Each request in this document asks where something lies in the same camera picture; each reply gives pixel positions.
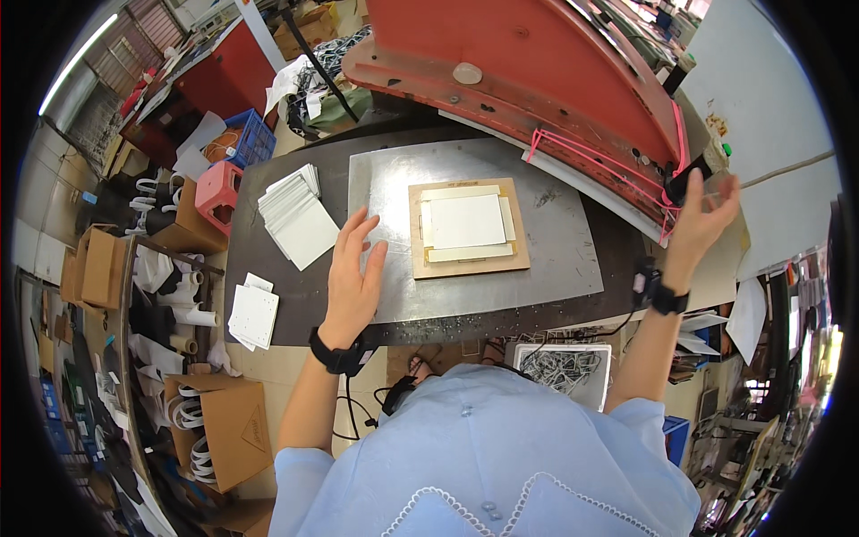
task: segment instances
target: right hand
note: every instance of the right hand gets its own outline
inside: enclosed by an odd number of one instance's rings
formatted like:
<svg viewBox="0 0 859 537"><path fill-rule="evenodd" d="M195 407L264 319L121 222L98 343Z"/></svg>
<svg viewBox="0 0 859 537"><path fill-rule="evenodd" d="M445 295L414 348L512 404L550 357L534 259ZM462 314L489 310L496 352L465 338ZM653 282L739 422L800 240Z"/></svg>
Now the right hand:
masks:
<svg viewBox="0 0 859 537"><path fill-rule="evenodd" d="M689 173L686 200L668 242L668 253L662 282L678 296L689 292L695 267L713 246L722 231L740 212L740 180L729 175L719 184L721 203L708 196L710 212L703 212L704 179L701 170Z"/></svg>
<svg viewBox="0 0 859 537"><path fill-rule="evenodd" d="M360 261L361 252L370 246L364 239L378 223L379 216L367 219L367 207L362 207L337 235L328 272L328 311L319 329L320 340L329 349L348 349L379 305L387 241L376 242L363 275Z"/></svg>

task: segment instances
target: forearm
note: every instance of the forearm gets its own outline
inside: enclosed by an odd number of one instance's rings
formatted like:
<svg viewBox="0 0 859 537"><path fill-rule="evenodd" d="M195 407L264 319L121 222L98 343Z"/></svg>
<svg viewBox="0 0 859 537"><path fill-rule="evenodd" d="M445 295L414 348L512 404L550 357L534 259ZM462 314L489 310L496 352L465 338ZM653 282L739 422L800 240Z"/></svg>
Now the forearm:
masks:
<svg viewBox="0 0 859 537"><path fill-rule="evenodd" d="M689 292L691 278L679 276L679 271L667 268L662 282L681 296ZM663 315L648 308L608 392L604 412L611 412L621 403L636 397L662 400L680 321L679 314Z"/></svg>
<svg viewBox="0 0 859 537"><path fill-rule="evenodd" d="M348 348L320 326L320 339L329 349ZM334 411L337 408L339 376L326 370L325 365L308 351L302 372L283 411L277 450L283 448L318 448L331 453Z"/></svg>

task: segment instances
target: pink plastic stool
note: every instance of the pink plastic stool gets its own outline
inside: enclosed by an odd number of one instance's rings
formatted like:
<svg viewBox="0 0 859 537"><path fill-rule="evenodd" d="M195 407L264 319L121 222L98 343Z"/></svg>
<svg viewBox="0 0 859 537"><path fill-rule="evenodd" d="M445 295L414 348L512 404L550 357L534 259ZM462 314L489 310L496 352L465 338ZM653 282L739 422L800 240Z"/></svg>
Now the pink plastic stool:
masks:
<svg viewBox="0 0 859 537"><path fill-rule="evenodd" d="M233 211L241 184L241 168L226 161L216 162L197 181L194 206L203 218L227 237L233 228Z"/></svg>

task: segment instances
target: triangle logo on box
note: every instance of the triangle logo on box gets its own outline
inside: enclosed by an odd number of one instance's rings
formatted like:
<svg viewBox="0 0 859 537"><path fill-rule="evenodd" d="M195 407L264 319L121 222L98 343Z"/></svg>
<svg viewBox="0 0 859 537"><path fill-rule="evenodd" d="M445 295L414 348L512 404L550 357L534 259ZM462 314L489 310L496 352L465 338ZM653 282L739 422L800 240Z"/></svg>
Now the triangle logo on box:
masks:
<svg viewBox="0 0 859 537"><path fill-rule="evenodd" d="M262 424L259 422L259 405L254 407L253 414L251 414L251 418L247 420L245 430L241 433L241 438L256 449L265 453L265 446L263 445L263 429Z"/></svg>

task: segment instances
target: metal plate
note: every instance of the metal plate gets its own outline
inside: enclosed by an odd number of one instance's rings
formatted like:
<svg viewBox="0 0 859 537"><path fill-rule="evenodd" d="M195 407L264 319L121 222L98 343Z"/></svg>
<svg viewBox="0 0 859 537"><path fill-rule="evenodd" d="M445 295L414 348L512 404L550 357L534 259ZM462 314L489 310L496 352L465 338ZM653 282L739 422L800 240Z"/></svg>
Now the metal plate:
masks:
<svg viewBox="0 0 859 537"><path fill-rule="evenodd" d="M521 150L496 139L424 143L351 157L349 213L366 204L370 214L381 217L369 239L389 243L374 323L476 314L603 291L579 193L520 157ZM408 186L499 177L514 180L531 269L416 282Z"/></svg>

